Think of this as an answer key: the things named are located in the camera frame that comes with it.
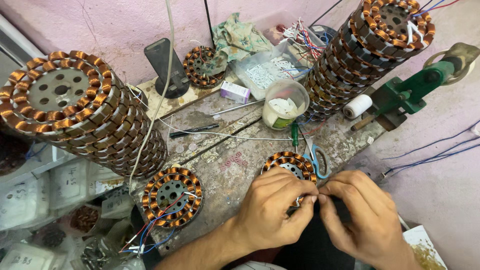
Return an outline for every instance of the green machine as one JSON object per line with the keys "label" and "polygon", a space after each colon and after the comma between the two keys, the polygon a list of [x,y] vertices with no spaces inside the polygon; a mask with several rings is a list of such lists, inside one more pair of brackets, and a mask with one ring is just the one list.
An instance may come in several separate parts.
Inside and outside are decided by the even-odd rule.
{"label": "green machine", "polygon": [[[442,59],[433,63],[442,54]],[[407,80],[394,77],[370,95],[372,106],[367,109],[370,115],[351,130],[357,131],[374,119],[387,131],[396,129],[407,119],[407,113],[414,114],[427,105],[424,96],[439,86],[454,84],[465,77],[479,54],[480,49],[475,46],[456,43],[449,50],[432,55],[423,69]]]}

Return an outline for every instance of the small box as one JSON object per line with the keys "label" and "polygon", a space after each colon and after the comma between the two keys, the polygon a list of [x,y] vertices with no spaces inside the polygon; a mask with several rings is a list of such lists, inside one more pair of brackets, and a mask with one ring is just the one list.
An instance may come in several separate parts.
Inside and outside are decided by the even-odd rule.
{"label": "small box", "polygon": [[238,86],[231,82],[223,81],[222,87],[220,88],[220,95],[241,104],[247,104],[248,97],[250,96],[250,89]]}

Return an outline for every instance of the blue scissors handle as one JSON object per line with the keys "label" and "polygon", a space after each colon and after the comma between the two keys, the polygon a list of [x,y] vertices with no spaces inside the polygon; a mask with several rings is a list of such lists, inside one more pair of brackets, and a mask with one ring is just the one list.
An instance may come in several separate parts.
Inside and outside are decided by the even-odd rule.
{"label": "blue scissors handle", "polygon": [[[317,175],[318,178],[320,179],[327,178],[330,175],[330,162],[328,160],[327,154],[323,149],[321,149],[315,144],[312,145],[311,151],[312,151],[313,160],[312,160],[312,157],[309,155],[308,151],[305,151],[305,154],[303,154],[303,157],[308,159],[313,164],[313,168],[315,169],[315,174]],[[323,159],[325,160],[325,166],[326,166],[325,174],[320,173],[320,169],[318,167],[317,152],[320,152],[322,154]]]}

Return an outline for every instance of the black pen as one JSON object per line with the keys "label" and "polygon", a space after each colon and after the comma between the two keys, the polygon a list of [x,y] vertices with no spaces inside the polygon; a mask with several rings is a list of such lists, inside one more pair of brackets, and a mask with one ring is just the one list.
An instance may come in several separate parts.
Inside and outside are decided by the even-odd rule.
{"label": "black pen", "polygon": [[173,133],[170,133],[170,139],[180,138],[180,137],[183,137],[183,136],[186,136],[186,135],[189,134],[189,133],[185,133],[185,132],[200,132],[200,131],[216,128],[216,127],[219,127],[219,126],[220,126],[219,124],[213,124],[213,125],[208,125],[208,126],[203,126],[203,127],[198,127],[198,128],[187,129],[187,130],[184,130],[184,131],[173,132]]}

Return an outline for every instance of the stack of motor stators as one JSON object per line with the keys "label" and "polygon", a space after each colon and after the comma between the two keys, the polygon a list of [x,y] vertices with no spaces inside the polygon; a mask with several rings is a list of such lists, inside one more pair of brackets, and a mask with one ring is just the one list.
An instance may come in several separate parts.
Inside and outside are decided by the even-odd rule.
{"label": "stack of motor stators", "polygon": [[323,121],[382,76],[419,54],[435,26],[414,0],[365,0],[329,41],[304,83],[307,118]]}
{"label": "stack of motor stators", "polygon": [[81,51],[57,51],[14,71],[0,89],[0,114],[19,133],[39,137],[129,176],[140,146],[135,178],[163,166],[165,142],[140,104],[108,64]]}

